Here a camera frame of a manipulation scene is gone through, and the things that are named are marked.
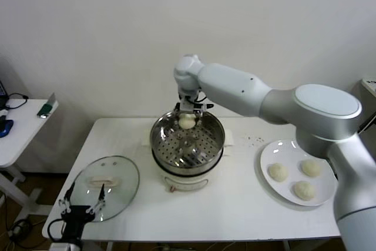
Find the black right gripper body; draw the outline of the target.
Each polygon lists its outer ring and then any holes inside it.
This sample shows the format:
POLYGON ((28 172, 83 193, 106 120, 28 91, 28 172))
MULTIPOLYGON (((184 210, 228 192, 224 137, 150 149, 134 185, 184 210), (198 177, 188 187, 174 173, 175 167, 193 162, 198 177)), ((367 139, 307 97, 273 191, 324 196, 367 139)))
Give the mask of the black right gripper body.
POLYGON ((205 103, 206 96, 200 98, 200 94, 188 96, 179 94, 179 101, 176 104, 176 111, 179 113, 202 113, 213 108, 212 103, 205 103))

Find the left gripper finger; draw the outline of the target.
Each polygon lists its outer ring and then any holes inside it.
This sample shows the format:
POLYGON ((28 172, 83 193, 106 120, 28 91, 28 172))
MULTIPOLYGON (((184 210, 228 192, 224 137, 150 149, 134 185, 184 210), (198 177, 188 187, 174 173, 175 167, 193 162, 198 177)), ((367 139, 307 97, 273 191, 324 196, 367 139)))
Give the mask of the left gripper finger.
POLYGON ((104 205, 105 205, 105 184, 103 183, 100 189, 99 196, 98 196, 98 201, 96 202, 96 204, 90 206, 86 210, 86 213, 90 215, 94 215, 95 213, 100 211, 101 208, 104 207, 104 205))
POLYGON ((75 187, 75 182, 73 182, 70 188, 65 192, 62 199, 58 200, 58 205, 61 209, 61 214, 67 214, 71 212, 71 195, 75 187))

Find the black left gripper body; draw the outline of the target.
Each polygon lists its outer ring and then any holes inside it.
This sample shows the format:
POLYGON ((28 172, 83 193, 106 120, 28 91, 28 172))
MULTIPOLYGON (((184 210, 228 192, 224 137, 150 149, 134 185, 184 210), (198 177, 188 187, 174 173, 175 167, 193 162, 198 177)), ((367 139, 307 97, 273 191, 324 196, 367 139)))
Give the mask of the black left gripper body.
POLYGON ((70 212, 62 215, 65 228, 62 233, 62 241, 66 243, 80 243, 84 227, 95 219, 95 213, 87 205, 73 205, 70 212))

